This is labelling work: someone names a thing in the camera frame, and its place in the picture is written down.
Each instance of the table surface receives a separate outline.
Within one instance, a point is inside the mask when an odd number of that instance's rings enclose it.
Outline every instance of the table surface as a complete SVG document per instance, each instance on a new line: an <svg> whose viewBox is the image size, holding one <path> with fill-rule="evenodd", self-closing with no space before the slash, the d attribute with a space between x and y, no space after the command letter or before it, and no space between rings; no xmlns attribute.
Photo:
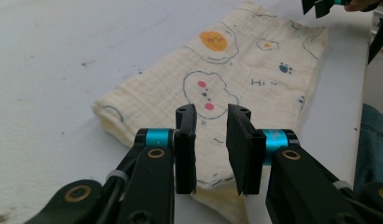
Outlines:
<svg viewBox="0 0 383 224"><path fill-rule="evenodd" d="M299 0L253 1L307 26L327 26L302 147L353 182L372 13L342 7L315 19ZM22 223L62 186L105 182L127 152L105 133L91 104L219 21L235 0L0 0L0 221ZM249 207L269 223L265 193ZM176 223L226 223L176 196Z"/></svg>

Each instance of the folded cloth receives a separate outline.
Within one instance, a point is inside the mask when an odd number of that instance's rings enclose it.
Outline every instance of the folded cloth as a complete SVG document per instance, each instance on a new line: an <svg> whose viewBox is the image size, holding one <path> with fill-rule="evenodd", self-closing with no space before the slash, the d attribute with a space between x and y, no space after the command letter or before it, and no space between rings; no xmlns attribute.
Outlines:
<svg viewBox="0 0 383 224"><path fill-rule="evenodd" d="M227 106L251 110L257 128L297 133L327 38L325 28L283 21L245 2L92 109L107 132L131 146L138 129L175 127L176 108L195 104L198 190L193 198L233 223L247 223L225 146Z"/></svg>

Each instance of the blue metal ring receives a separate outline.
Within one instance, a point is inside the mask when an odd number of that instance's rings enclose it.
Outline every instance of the blue metal ring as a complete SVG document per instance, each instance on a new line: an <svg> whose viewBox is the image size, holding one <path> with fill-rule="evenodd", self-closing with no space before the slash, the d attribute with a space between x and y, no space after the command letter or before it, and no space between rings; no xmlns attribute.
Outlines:
<svg viewBox="0 0 383 224"><path fill-rule="evenodd" d="M266 135L266 156L264 165L271 165L271 156L280 147L288 147L288 137L281 129L262 129Z"/></svg>
<svg viewBox="0 0 383 224"><path fill-rule="evenodd" d="M169 129L148 129L146 147L168 147Z"/></svg>

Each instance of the blue jeans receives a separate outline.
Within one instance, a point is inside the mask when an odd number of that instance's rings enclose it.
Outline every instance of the blue jeans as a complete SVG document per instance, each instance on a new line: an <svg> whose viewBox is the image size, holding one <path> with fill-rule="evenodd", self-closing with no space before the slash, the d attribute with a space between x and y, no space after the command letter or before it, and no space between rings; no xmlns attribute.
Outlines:
<svg viewBox="0 0 383 224"><path fill-rule="evenodd" d="M383 114L363 105L354 191L370 182L383 183Z"/></svg>

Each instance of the cartoon egg print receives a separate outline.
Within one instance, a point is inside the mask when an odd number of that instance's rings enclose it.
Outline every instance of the cartoon egg print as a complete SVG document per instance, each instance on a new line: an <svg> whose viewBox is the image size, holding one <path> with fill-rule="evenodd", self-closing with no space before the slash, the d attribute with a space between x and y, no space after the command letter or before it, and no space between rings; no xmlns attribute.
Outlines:
<svg viewBox="0 0 383 224"><path fill-rule="evenodd" d="M191 49L208 63L227 63L238 52L236 34L224 22L204 31L185 48Z"/></svg>
<svg viewBox="0 0 383 224"><path fill-rule="evenodd" d="M205 119L216 119L227 112L227 104L238 105L238 98L227 91L227 85L217 73L192 72L183 80L185 97L195 104L197 113Z"/></svg>
<svg viewBox="0 0 383 224"><path fill-rule="evenodd" d="M203 44L214 51L224 51L227 48L226 38L219 32L206 31L200 34Z"/></svg>
<svg viewBox="0 0 383 224"><path fill-rule="evenodd" d="M264 38L256 42L256 45L258 46L259 49L262 49L262 50L279 49L278 42L273 40L266 40Z"/></svg>

